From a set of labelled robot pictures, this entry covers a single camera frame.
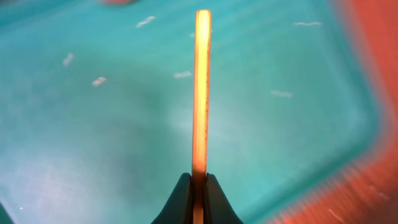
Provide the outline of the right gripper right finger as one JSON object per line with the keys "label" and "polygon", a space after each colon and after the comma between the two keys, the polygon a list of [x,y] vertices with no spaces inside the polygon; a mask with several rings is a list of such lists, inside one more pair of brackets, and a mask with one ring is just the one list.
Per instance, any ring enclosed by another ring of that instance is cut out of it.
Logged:
{"label": "right gripper right finger", "polygon": [[207,173],[204,224],[243,224],[233,210],[215,175]]}

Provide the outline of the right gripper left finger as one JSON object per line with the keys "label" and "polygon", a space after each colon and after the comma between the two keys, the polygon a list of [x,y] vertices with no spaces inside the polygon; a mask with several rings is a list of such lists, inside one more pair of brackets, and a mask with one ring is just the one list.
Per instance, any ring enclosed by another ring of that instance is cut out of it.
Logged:
{"label": "right gripper left finger", "polygon": [[193,199],[191,175],[183,173],[163,209],[151,224],[192,224]]}

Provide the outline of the wooden chopstick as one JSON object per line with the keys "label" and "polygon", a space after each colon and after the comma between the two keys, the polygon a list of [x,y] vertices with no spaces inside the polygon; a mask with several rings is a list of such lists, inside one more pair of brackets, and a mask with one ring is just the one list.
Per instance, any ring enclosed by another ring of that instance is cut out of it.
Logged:
{"label": "wooden chopstick", "polygon": [[211,54],[211,11],[195,14],[192,137],[193,224],[204,224],[204,192],[208,149],[208,108]]}

